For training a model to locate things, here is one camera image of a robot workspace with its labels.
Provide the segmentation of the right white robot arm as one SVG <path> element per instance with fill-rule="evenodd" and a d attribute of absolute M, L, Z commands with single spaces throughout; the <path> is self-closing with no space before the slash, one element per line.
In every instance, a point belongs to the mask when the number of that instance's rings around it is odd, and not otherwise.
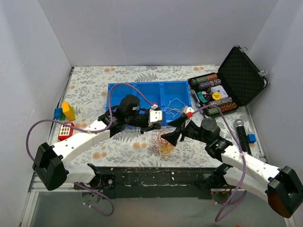
<path fill-rule="evenodd" d="M 197 126 L 180 117 L 170 125 L 176 129 L 161 137 L 173 146 L 185 137 L 206 144 L 205 150 L 222 162 L 223 171 L 214 176 L 220 188 L 239 185 L 240 188 L 267 201 L 280 216 L 290 218 L 303 202 L 303 184 L 290 167 L 279 168 L 240 152 L 239 148 L 220 136 L 215 119 L 206 118 Z"/>

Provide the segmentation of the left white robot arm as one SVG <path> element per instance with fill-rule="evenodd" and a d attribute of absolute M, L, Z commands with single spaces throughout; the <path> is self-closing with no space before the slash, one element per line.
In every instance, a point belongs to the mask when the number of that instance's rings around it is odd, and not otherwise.
<path fill-rule="evenodd" d="M 127 95 L 119 105 L 110 107 L 83 132 L 53 145 L 43 143 L 38 147 L 33 170 L 49 191 L 64 183 L 84 183 L 90 189 L 101 185 L 100 171 L 90 163 L 72 165 L 78 155 L 94 145 L 122 132 L 126 126 L 139 127 L 140 132 L 160 129 L 163 120 L 161 109 L 153 104 L 141 108 L 140 99 Z"/>

